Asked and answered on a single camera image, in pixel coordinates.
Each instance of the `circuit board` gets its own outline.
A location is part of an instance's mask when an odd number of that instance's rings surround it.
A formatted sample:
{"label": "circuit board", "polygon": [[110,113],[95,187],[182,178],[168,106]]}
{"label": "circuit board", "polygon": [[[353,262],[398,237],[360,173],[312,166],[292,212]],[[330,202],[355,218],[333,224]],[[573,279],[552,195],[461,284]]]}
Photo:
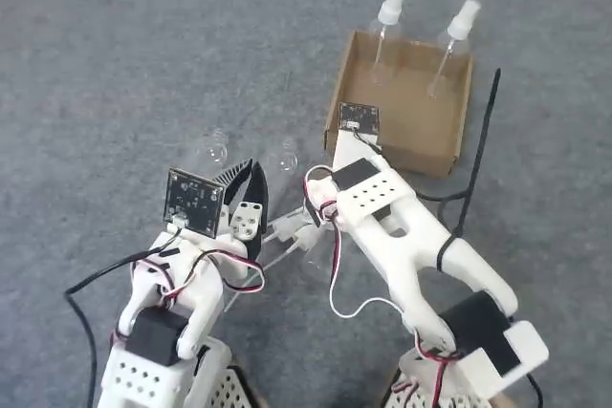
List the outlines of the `circuit board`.
{"label": "circuit board", "polygon": [[225,187],[220,183],[170,168],[164,221],[214,238],[219,226],[224,191]]}
{"label": "circuit board", "polygon": [[339,129],[378,135],[379,109],[372,105],[342,102],[339,107]]}

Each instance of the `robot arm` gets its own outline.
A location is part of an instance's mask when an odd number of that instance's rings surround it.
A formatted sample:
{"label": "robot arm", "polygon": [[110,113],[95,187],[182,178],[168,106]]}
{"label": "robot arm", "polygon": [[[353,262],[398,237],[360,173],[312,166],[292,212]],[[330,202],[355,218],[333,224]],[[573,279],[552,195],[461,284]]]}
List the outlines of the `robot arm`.
{"label": "robot arm", "polygon": [[[495,396],[548,358],[545,344],[529,322],[510,324],[518,303],[506,281],[467,241],[449,233],[381,155],[373,156],[372,149],[364,155],[363,145],[360,137],[340,131],[334,172],[308,181],[313,207],[336,202],[336,223],[385,280],[410,332],[440,350],[468,353],[448,378],[455,376],[466,393]],[[439,315],[421,293],[423,268],[437,268],[475,294]],[[499,336],[487,331],[489,317],[501,327]]]}
{"label": "robot arm", "polygon": [[[340,228],[351,235],[386,281],[391,299],[404,311],[403,321],[408,330],[418,330],[428,342],[454,351],[448,325],[425,300],[418,280],[419,270],[436,268],[438,252],[450,233],[381,156],[352,164],[347,167],[353,169],[353,174],[359,175],[360,172],[355,172],[358,169],[368,169],[372,175],[344,189],[333,177],[318,183],[311,181],[314,206],[337,202]],[[388,212],[385,218],[392,222],[393,234],[377,218],[377,213],[384,209]],[[465,240],[456,239],[448,246],[443,272],[466,283],[473,291],[485,290],[507,316],[516,311],[513,290]]]}
{"label": "robot arm", "polygon": [[[219,381],[232,377],[230,348],[208,335],[223,309],[224,285],[253,292],[265,284],[254,259],[266,227],[267,186],[258,163],[243,165],[249,173],[239,167],[218,182],[170,169],[165,215],[171,223],[155,249],[130,267],[132,295],[120,315],[98,407],[208,406],[219,396]],[[244,199],[230,214],[229,203],[249,175]],[[238,287],[248,268],[259,272],[261,284]],[[238,386],[242,390],[240,382],[231,384]]]}

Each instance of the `cardboard box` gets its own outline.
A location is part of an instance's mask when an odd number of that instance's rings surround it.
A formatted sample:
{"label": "cardboard box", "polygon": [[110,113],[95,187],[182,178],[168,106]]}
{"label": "cardboard box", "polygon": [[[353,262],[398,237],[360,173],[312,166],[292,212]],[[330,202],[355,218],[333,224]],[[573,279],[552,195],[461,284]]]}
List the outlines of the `cardboard box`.
{"label": "cardboard box", "polygon": [[396,75],[384,85],[370,77],[376,39],[353,32],[327,115],[324,147],[333,156],[338,139],[339,104],[374,105],[380,110],[382,152],[396,169],[447,176],[461,151],[470,97],[471,56],[451,60],[436,98],[427,95],[442,52],[408,40],[398,47]]}

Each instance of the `black cable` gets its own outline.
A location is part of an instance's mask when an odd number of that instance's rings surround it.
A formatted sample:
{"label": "black cable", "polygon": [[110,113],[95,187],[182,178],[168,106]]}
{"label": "black cable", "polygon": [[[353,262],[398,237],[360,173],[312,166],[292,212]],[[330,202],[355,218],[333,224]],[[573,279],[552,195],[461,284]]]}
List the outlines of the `black cable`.
{"label": "black cable", "polygon": [[438,217],[438,220],[444,226],[444,228],[448,229],[447,222],[444,218],[444,211],[447,208],[447,204],[452,201],[458,201],[458,200],[464,199],[466,197],[467,191],[468,190],[463,190],[463,191],[460,191],[459,193],[453,193],[452,195],[443,197],[440,200],[440,203],[438,204],[438,209],[436,210],[436,216]]}
{"label": "black cable", "polygon": [[474,165],[471,169],[470,183],[466,189],[466,200],[463,201],[461,207],[461,214],[459,215],[459,221],[454,229],[454,233],[459,237],[463,236],[464,225],[466,217],[468,216],[468,209],[470,208],[471,196],[474,193],[474,187],[476,186],[476,179],[478,178],[478,172],[480,171],[480,163],[485,153],[485,144],[487,143],[487,135],[489,133],[489,124],[491,123],[491,115],[493,112],[493,106],[495,105],[495,98],[497,97],[497,88],[499,87],[499,80],[501,78],[501,69],[495,71],[493,77],[493,84],[491,86],[491,93],[489,95],[489,103],[485,110],[485,117],[482,122],[482,128],[480,130],[480,140],[478,141],[478,148],[476,149],[476,158],[474,159]]}
{"label": "black cable", "polygon": [[459,200],[464,197],[466,191],[467,190],[459,191],[457,193],[452,193],[451,195],[447,195],[447,196],[431,196],[431,195],[426,195],[425,193],[421,193],[420,191],[416,191],[416,190],[415,190],[415,193],[417,194],[417,198],[419,198],[420,200],[431,201],[433,203],[439,203],[439,202],[446,201],[446,200],[448,201]]}
{"label": "black cable", "polygon": [[529,379],[529,383],[534,388],[535,395],[537,396],[537,408],[543,408],[544,407],[544,394],[542,394],[542,390],[540,389],[539,384],[537,384],[536,379],[531,373],[527,374],[527,379]]}
{"label": "black cable", "polygon": [[89,372],[90,373],[89,373],[89,387],[87,390],[87,401],[85,404],[87,408],[92,408],[94,406],[94,398],[96,396],[96,379],[97,379],[97,373],[98,373],[98,350],[96,348],[96,338],[94,337],[94,332],[92,331],[92,328],[89,325],[89,320],[87,320],[87,316],[85,315],[81,307],[78,305],[77,301],[73,298],[73,295],[77,293],[78,291],[84,289],[85,287],[89,286],[92,282],[99,279],[103,275],[108,274],[109,272],[117,268],[124,267],[125,265],[129,265],[134,262],[138,262],[139,260],[143,260],[144,258],[154,253],[162,252],[176,240],[176,238],[179,236],[180,233],[181,233],[181,229],[179,228],[179,230],[174,234],[174,236],[172,236],[163,246],[155,247],[150,250],[144,250],[142,252],[137,252],[125,258],[122,258],[118,260],[117,262],[109,265],[108,267],[102,268],[101,270],[96,271],[95,273],[87,276],[85,279],[80,281],[78,284],[64,291],[64,299],[68,302],[70,307],[73,309],[73,311],[76,314],[76,317],[78,317],[78,320],[81,326],[83,327],[83,330],[85,331],[85,335],[87,336],[87,343],[89,345],[89,353],[90,353]]}
{"label": "black cable", "polygon": [[373,144],[372,142],[369,142],[369,141],[365,140],[361,136],[361,134],[359,133],[357,128],[353,129],[353,136],[355,136],[355,139],[363,142],[368,147],[370,147],[372,149],[372,151],[374,151],[374,153],[376,153],[377,155],[382,155],[383,154],[383,150],[381,149],[381,147],[379,147],[378,145]]}
{"label": "black cable", "polygon": [[444,254],[447,252],[448,247],[452,244],[452,242],[457,239],[457,235],[450,233],[448,239],[444,241],[440,250],[438,250],[438,256],[436,257],[436,269],[442,272],[442,259],[444,258]]}

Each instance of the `bottle cap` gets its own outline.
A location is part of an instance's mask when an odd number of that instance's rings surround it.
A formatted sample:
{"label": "bottle cap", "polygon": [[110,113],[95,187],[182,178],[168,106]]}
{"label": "bottle cap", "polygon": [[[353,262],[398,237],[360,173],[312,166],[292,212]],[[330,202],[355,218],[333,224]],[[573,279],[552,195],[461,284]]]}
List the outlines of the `bottle cap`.
{"label": "bottle cap", "polygon": [[465,40],[471,31],[476,15],[480,11],[480,2],[477,0],[466,0],[452,21],[448,25],[447,32],[455,40]]}
{"label": "bottle cap", "polygon": [[398,24],[404,0],[385,0],[379,11],[379,21],[386,26]]}

